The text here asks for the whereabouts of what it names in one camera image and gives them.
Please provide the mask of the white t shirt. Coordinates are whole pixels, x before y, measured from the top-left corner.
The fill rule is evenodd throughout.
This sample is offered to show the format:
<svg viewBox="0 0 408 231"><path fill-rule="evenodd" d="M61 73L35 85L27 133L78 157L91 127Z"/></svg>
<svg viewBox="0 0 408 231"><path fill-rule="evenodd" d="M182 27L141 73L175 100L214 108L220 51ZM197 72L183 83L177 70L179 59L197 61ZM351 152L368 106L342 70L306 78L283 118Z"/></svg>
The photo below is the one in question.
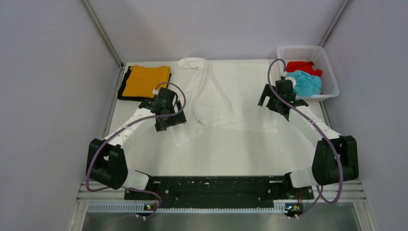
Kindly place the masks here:
<svg viewBox="0 0 408 231"><path fill-rule="evenodd" d="M269 61L183 58L177 64L196 73L183 89L187 122L169 129L176 146L202 134L207 126L278 133L279 114L257 105L268 87Z"/></svg>

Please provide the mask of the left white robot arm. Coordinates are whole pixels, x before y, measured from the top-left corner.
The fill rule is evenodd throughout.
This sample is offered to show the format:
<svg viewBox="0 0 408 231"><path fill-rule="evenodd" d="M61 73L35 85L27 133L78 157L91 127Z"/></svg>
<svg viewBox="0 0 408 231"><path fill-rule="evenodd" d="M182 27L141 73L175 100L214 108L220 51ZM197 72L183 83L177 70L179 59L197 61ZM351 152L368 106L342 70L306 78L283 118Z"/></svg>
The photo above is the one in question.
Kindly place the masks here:
<svg viewBox="0 0 408 231"><path fill-rule="evenodd" d="M127 165L127 155L137 139L148 129L157 132L186 123L181 102L176 92L167 88L153 91L154 97L140 103L132 116L113 133L89 144L86 177L105 188L133 188L143 199L152 197L153 184L149 176Z"/></svg>

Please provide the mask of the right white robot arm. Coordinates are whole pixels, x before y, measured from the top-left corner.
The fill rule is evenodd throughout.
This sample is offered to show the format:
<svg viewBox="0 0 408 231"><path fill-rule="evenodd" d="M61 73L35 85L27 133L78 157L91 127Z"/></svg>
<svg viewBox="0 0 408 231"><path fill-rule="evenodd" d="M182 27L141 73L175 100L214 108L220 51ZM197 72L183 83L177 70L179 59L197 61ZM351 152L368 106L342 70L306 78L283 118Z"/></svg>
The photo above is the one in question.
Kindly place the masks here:
<svg viewBox="0 0 408 231"><path fill-rule="evenodd" d="M325 186L358 178L356 139L351 135L342 136L328 127L306 101L296 98L290 80L279 80L274 86L266 84L258 105L282 115L315 148L309 167L284 175L282 192L286 197L295 198L303 187Z"/></svg>

